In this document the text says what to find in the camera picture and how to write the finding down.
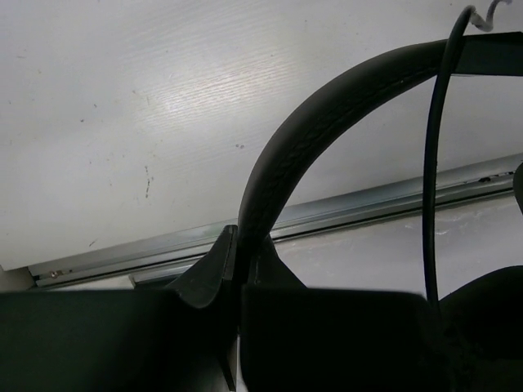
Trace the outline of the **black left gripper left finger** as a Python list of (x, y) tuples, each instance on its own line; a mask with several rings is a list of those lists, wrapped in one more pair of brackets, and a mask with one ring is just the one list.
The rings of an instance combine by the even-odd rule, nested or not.
[(3, 293), (2, 390), (235, 390), (236, 243), (162, 288)]

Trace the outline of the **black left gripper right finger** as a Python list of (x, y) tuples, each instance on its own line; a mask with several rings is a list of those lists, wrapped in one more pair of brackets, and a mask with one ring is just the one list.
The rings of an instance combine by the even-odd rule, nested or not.
[(436, 316), (408, 292), (306, 287), (267, 239), (241, 295), (240, 364), (250, 391), (446, 391)]

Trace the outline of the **black headset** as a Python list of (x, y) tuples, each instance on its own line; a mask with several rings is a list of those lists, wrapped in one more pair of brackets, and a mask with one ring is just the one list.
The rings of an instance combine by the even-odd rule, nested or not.
[[(283, 122), (258, 158), (239, 210), (237, 272), (243, 287), (252, 258), (270, 239), (276, 219), (311, 164), (362, 118), (429, 78), (439, 80), (436, 99), (444, 99), (443, 81), (452, 74), (521, 76), (521, 34), (448, 38), (386, 52), (324, 85)], [(496, 270), (435, 304), (427, 303), (449, 356), (446, 391), (521, 390), (520, 266)]]

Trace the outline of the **aluminium front table rail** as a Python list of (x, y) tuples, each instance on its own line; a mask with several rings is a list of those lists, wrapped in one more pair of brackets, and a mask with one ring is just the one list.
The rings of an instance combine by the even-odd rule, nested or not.
[[(448, 171), (437, 176), (436, 205), (448, 207), (508, 194), (522, 162), (513, 154)], [(385, 221), (416, 214), (422, 206), (419, 178), (285, 207), (270, 235), (276, 241)], [(37, 287), (64, 287), (129, 275), (133, 283), (176, 277), (204, 256), (229, 223), (219, 221), (193, 229), (107, 247), (29, 267)]]

